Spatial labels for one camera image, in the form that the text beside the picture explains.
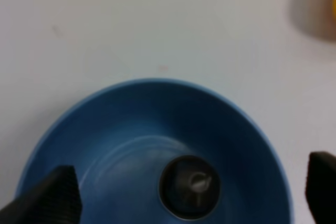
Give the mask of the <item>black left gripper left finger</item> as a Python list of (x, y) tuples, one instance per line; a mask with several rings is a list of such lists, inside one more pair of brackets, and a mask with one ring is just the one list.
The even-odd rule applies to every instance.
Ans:
[(75, 168), (56, 167), (1, 209), (1, 223), (79, 223), (82, 201)]

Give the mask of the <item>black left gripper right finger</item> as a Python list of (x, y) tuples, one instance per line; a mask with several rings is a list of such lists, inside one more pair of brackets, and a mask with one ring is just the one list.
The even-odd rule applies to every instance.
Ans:
[(334, 155), (310, 153), (305, 195), (315, 223), (335, 223)]

